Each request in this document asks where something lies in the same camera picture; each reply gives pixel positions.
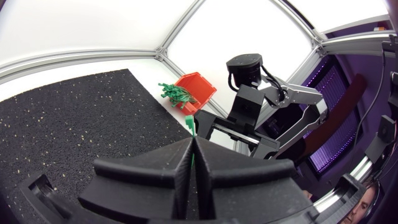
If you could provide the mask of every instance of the black mount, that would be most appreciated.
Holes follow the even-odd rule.
[[[241,85],[227,119],[203,110],[198,110],[195,113],[197,135],[209,140],[213,130],[216,128],[230,135],[235,141],[239,140],[248,144],[252,150],[251,157],[268,159],[274,156],[278,153],[279,141],[259,134],[254,130],[263,100],[263,93],[246,85]]]
[[[195,153],[200,220],[185,220]],[[338,223],[365,188],[345,175],[341,200],[321,214],[290,178],[292,161],[253,159],[203,138],[187,138],[137,157],[97,159],[80,195],[59,197],[43,174],[20,188],[47,223]]]

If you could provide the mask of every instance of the white ceiling panel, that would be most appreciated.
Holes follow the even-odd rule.
[[[192,0],[7,0],[0,64],[68,50],[155,49]]]

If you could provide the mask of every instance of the red bin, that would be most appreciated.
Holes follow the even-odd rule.
[[[217,89],[210,84],[198,72],[183,75],[174,85],[184,87],[197,101],[196,103],[185,104],[182,112],[185,115],[192,115],[201,109],[217,91]],[[179,103],[176,108],[180,108],[182,103]]]

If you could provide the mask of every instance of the black cable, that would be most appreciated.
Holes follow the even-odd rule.
[[[348,166],[348,170],[351,170],[351,166],[353,163],[353,159],[354,159],[354,154],[355,154],[355,146],[356,146],[356,141],[358,140],[358,133],[359,133],[359,129],[361,128],[362,122],[365,120],[366,116],[368,115],[368,113],[370,112],[370,110],[372,109],[374,103],[376,102],[379,94],[380,94],[380,90],[381,90],[381,86],[383,84],[383,79],[384,79],[384,67],[386,66],[386,56],[384,54],[384,49],[382,50],[382,69],[381,69],[381,80],[380,80],[380,84],[379,84],[379,89],[376,92],[376,96],[374,96],[374,99],[371,103],[371,105],[369,106],[368,110],[365,112],[365,114],[363,115],[361,121],[358,124],[358,127],[356,129],[355,132],[355,139],[354,139],[354,146],[353,146],[353,152],[351,154],[351,159],[349,162],[349,166]]]
[[[235,87],[232,86],[232,73],[229,73],[229,76],[228,76],[228,85],[229,85],[229,87],[230,87],[233,91],[238,92],[238,89],[235,89]]]
[[[261,65],[261,68],[262,68],[262,70],[266,73],[266,75],[267,75],[271,80],[273,80],[272,83],[278,88],[278,91],[279,91],[279,101],[280,101],[280,102],[281,102],[281,101],[284,101],[284,100],[285,100],[284,89],[282,89],[282,87],[281,87],[281,85],[279,84],[278,80],[277,80],[273,75],[271,75],[271,73],[269,73],[269,72],[267,71],[267,69],[265,68],[265,66]]]

